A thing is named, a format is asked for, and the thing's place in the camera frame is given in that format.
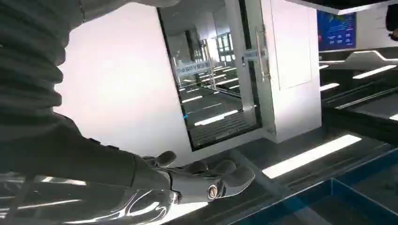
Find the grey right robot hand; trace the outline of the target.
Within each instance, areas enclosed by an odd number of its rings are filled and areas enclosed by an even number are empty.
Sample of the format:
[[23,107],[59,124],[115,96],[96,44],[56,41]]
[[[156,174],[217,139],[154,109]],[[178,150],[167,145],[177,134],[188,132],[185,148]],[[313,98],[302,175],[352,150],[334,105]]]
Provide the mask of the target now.
[[140,157],[81,135],[69,118],[0,117],[3,225],[144,225],[181,207],[233,197],[255,179],[224,160],[171,167],[171,151]]

